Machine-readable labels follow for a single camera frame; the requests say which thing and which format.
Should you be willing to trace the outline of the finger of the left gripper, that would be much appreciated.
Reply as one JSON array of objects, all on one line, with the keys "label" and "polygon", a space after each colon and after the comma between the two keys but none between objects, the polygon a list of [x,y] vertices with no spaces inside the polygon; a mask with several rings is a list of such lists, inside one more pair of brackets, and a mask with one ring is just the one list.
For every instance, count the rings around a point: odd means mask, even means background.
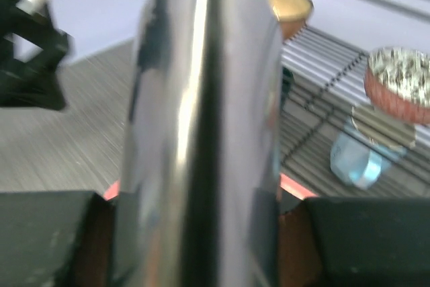
[{"label": "finger of the left gripper", "polygon": [[[69,53],[69,35],[55,28],[47,3],[26,13],[19,0],[1,0],[1,107],[61,111],[67,102],[56,70]],[[30,58],[14,57],[14,36],[36,45]]]}]

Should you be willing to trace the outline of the metal tongs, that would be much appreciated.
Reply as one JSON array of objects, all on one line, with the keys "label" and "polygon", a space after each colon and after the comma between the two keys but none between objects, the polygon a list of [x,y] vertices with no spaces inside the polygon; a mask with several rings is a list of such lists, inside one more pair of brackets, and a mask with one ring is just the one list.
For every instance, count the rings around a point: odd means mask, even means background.
[{"label": "metal tongs", "polygon": [[267,0],[146,0],[112,286],[277,286],[281,49]]}]

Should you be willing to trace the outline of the pink tray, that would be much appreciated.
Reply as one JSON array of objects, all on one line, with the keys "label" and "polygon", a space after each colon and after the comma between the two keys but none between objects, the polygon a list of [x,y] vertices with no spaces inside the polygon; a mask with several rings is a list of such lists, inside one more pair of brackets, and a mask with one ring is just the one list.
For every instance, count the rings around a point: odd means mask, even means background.
[{"label": "pink tray", "polygon": [[[316,196],[316,194],[304,186],[300,185],[298,182],[294,181],[284,173],[280,173],[280,187],[295,196],[298,199],[305,199],[308,197]],[[118,195],[119,192],[119,181],[115,181],[104,193],[103,197],[106,200],[111,200]]]}]

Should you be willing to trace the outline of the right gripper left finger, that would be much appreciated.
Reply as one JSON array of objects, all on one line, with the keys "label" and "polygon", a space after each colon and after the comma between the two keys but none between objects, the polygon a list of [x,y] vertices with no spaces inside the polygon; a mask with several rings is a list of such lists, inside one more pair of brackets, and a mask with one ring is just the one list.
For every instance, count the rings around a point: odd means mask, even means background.
[{"label": "right gripper left finger", "polygon": [[2,286],[108,286],[114,206],[91,191],[1,194]]}]

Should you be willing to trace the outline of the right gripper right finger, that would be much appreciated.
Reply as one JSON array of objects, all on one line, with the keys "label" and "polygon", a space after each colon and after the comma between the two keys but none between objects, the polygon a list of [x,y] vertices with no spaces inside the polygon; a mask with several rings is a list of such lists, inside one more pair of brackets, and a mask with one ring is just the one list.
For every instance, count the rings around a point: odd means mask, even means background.
[{"label": "right gripper right finger", "polygon": [[279,219],[281,286],[429,285],[427,198],[307,198]]}]

